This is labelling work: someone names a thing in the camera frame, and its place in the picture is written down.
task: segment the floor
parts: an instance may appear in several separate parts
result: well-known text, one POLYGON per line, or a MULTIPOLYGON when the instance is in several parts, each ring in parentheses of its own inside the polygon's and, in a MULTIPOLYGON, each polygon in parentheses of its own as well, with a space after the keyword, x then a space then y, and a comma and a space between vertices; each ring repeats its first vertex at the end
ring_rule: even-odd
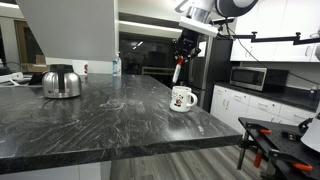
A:
POLYGON ((161 154, 112 162, 111 180, 250 180, 260 179, 267 163, 253 166, 255 154, 246 152, 242 170, 236 169, 237 146, 161 154))

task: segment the white mug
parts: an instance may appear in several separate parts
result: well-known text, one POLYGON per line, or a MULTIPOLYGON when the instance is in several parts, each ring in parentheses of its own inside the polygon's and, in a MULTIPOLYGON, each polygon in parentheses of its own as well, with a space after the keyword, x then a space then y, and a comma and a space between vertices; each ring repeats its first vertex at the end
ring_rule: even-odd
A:
POLYGON ((88 61, 73 60, 72 67, 73 67, 73 71, 78 75, 88 74, 88 61))
POLYGON ((198 98, 195 94, 191 93, 191 88, 184 86, 174 86, 172 88, 172 97, 170 108, 178 112, 188 112, 191 106, 198 103, 198 98))

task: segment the window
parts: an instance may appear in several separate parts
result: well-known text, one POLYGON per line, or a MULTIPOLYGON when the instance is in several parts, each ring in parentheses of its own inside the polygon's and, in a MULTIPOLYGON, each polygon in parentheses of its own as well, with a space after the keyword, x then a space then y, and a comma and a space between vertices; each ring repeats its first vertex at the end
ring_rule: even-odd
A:
POLYGON ((123 74, 151 75, 170 86, 175 68, 172 39, 120 33, 123 74))
POLYGON ((43 55, 42 50, 31 32, 27 22, 16 21, 18 47, 21 63, 36 63, 36 55, 43 55))

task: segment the microwave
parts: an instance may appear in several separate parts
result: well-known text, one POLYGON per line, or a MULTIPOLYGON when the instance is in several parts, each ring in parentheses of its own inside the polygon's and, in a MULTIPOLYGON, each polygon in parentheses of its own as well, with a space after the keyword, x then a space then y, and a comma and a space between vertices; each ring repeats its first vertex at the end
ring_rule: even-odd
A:
POLYGON ((288 73, 280 69, 232 67, 230 84, 257 91, 283 91, 288 73))

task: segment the electric kettle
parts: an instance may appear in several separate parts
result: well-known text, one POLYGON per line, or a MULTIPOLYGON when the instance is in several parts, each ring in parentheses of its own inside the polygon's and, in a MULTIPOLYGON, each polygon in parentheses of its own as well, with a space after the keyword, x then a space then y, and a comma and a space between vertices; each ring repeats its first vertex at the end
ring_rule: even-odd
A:
POLYGON ((47 98, 69 98, 81 94, 81 79, 73 72, 72 65, 50 65, 50 72, 44 75, 42 85, 47 98))

